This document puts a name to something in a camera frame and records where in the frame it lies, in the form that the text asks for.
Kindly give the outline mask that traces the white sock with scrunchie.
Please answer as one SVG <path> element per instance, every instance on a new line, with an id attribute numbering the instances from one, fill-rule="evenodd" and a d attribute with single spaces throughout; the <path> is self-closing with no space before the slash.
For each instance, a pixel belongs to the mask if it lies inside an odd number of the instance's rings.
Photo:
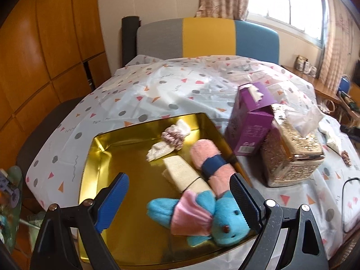
<path id="1" fill-rule="evenodd" d="M 185 138 L 189 136 L 190 133 L 190 126 L 184 120 L 179 119 L 176 124 L 172 124 L 161 133 L 161 141 L 152 145 L 146 155 L 146 160 L 151 162 L 162 158 L 173 151 L 181 150 Z"/>

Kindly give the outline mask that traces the window with white frame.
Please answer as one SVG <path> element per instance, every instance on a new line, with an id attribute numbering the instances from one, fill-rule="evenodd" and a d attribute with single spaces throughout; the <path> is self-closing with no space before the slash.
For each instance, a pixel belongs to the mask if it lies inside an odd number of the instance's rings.
<path id="1" fill-rule="evenodd" d="M 249 0 L 248 18 L 323 44 L 326 0 Z"/>

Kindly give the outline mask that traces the grey yellow blue sofa back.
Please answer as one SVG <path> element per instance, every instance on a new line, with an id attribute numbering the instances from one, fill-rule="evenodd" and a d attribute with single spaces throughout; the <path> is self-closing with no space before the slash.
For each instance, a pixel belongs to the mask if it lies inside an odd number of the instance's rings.
<path id="1" fill-rule="evenodd" d="M 279 63 L 279 35 L 252 22 L 224 18 L 175 18 L 143 25 L 136 33 L 139 55 L 172 59 L 241 56 Z"/>

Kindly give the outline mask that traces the blue plush elephant toy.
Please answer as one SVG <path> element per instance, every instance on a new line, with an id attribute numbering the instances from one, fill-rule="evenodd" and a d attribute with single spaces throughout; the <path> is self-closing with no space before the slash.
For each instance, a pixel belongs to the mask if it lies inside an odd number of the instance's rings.
<path id="1" fill-rule="evenodd" d="M 184 236 L 195 247 L 207 240 L 228 247 L 241 242 L 250 232 L 247 222 L 230 191 L 216 198 L 211 191 L 185 191 L 180 199 L 157 198 L 147 204 L 147 215 Z"/>

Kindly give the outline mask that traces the jars on desk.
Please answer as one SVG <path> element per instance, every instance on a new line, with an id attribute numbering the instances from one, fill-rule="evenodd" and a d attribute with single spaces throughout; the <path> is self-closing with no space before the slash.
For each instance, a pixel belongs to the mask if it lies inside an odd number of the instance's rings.
<path id="1" fill-rule="evenodd" d="M 317 75 L 316 66 L 312 65 L 304 56 L 298 55 L 296 57 L 294 66 L 296 70 L 302 72 L 305 75 L 309 75 L 310 77 L 315 78 Z"/>

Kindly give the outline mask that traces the gold metal tin tray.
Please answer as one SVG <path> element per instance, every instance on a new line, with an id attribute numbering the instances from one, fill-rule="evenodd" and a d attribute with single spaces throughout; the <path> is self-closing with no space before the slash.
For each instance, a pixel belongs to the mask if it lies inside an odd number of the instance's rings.
<path id="1" fill-rule="evenodd" d="M 180 198 L 179 191 L 162 175 L 164 161 L 148 162 L 146 155 L 160 134 L 178 117 L 158 119 L 101 133 L 92 139 L 81 181 L 79 201 L 94 198 L 118 173 L 129 177 L 129 188 L 116 216 L 102 233 L 121 269 L 174 269 L 191 266 L 224 254 L 254 238 L 253 233 L 231 247 L 208 240 L 190 247 L 184 236 L 173 236 L 146 214 L 156 198 Z"/>

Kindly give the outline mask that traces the purple cardboard box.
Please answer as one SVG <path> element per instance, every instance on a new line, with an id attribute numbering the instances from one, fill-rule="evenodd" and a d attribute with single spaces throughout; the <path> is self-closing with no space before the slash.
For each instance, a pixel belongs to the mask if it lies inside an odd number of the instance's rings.
<path id="1" fill-rule="evenodd" d="M 234 154 L 253 155 L 261 146 L 274 118 L 276 100 L 260 82 L 238 87 L 225 139 Z"/>

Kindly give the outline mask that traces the white wet wipes pack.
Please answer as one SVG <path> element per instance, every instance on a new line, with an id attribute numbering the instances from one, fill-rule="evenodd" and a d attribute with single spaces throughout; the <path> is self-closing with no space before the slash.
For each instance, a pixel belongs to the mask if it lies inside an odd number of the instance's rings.
<path id="1" fill-rule="evenodd" d="M 337 154 L 349 152 L 349 138 L 340 131 L 340 124 L 335 118 L 325 115 L 319 122 L 318 130 L 325 136 L 326 145 Z"/>

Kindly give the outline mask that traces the gold ornate tissue box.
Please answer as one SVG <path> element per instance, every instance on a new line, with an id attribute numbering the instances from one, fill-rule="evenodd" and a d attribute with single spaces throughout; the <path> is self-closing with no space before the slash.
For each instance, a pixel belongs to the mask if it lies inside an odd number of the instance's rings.
<path id="1" fill-rule="evenodd" d="M 267 185 L 295 185 L 311 177 L 325 160 L 325 154 L 313 132 L 302 137 L 291 125 L 286 113 L 293 108 L 285 104 L 272 104 L 271 108 L 272 126 L 261 145 Z"/>

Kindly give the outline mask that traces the blue folding chair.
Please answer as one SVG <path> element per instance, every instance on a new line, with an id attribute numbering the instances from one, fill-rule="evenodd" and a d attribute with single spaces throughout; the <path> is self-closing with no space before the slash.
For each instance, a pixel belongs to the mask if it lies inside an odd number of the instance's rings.
<path id="1" fill-rule="evenodd" d="M 351 79 L 348 75 L 343 75 L 340 80 L 338 92 L 348 93 L 351 87 Z"/>

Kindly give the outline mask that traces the pink blue rolled towel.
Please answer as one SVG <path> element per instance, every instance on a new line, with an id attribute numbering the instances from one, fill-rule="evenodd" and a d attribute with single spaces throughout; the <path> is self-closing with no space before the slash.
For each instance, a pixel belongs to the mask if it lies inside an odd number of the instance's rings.
<path id="1" fill-rule="evenodd" d="M 230 178 L 236 173 L 221 156 L 217 146 L 208 139 L 200 139 L 190 149 L 192 163 L 204 175 L 217 198 L 230 190 Z"/>

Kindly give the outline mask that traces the beige rolled cloth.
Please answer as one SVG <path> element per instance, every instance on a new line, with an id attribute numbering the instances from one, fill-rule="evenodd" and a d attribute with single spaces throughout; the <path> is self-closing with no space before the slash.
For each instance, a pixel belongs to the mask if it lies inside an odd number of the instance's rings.
<path id="1" fill-rule="evenodd" d="M 175 155 L 164 159 L 163 176 L 182 194 L 192 191 L 200 194 L 204 191 L 214 192 L 206 181 L 181 156 Z"/>

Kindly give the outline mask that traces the patterned white tablecloth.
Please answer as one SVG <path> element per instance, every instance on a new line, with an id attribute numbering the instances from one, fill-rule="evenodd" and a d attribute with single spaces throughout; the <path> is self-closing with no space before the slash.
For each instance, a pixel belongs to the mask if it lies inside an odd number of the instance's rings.
<path id="1" fill-rule="evenodd" d="M 269 187 L 260 157 L 235 158 L 225 140 L 238 87 L 260 82 L 275 104 L 305 115 L 315 108 L 314 87 L 279 65 L 240 56 L 208 56 L 160 60 L 137 56 L 80 101 L 55 125 L 26 174 L 26 183 L 43 208 L 80 204 L 79 193 L 92 139 L 112 130 L 158 119 L 178 117 L 191 128 L 179 155 L 200 138 L 211 139 L 227 162 L 244 173 L 258 192 L 278 206 L 309 207 L 322 242 L 332 257 L 359 228 L 359 155 L 349 139 L 351 167 L 330 149 L 315 130 L 325 154 L 311 177 L 288 187 Z M 191 266 L 193 269 L 237 269 L 255 241 Z"/>

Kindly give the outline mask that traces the black rolled mat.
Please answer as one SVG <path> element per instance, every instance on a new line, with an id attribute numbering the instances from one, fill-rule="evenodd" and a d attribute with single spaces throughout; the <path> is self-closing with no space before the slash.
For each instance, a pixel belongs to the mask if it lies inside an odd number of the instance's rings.
<path id="1" fill-rule="evenodd" d="M 137 56 L 137 31 L 141 26 L 139 16 L 125 16 L 121 21 L 122 67 Z"/>

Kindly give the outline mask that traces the wooden wardrobe panels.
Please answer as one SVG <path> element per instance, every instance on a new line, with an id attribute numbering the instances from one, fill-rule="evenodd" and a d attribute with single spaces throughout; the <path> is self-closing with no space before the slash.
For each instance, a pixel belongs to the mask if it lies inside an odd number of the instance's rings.
<path id="1" fill-rule="evenodd" d="M 98 0 L 19 0 L 1 26 L 1 167 L 54 108 L 109 77 Z"/>

